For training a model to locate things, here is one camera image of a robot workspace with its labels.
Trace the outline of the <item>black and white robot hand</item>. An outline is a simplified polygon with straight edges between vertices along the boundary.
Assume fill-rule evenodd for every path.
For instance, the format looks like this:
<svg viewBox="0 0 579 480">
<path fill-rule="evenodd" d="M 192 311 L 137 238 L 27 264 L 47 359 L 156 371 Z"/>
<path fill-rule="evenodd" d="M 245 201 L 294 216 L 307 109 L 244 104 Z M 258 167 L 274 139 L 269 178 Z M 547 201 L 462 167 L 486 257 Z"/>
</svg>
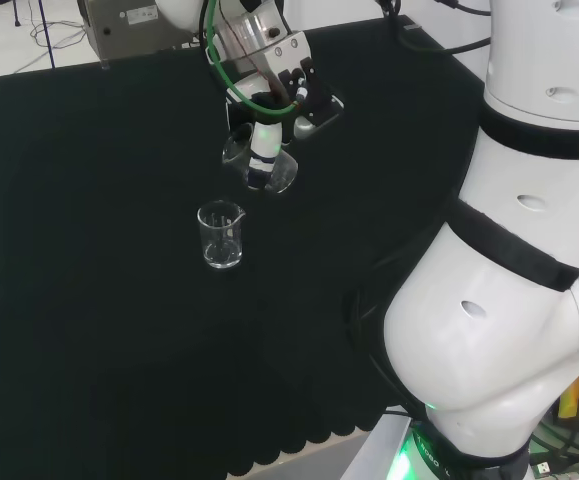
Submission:
<svg viewBox="0 0 579 480">
<path fill-rule="evenodd" d="M 283 149 L 282 123 L 261 123 L 230 89 L 227 93 L 229 137 L 223 147 L 222 164 L 237 171 L 250 190 L 284 192 L 297 176 L 298 163 Z"/>
</svg>

